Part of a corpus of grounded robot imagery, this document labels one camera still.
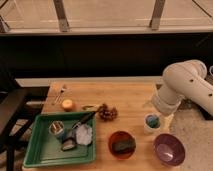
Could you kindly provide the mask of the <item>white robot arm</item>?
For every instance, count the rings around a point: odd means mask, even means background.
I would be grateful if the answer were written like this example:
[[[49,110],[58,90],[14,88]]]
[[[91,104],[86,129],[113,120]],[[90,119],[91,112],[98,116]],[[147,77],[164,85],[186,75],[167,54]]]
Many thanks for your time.
[[[213,85],[208,83],[207,67],[200,60],[168,65],[162,74],[163,84],[152,96],[154,107],[164,116],[175,113],[184,97],[213,116]]]

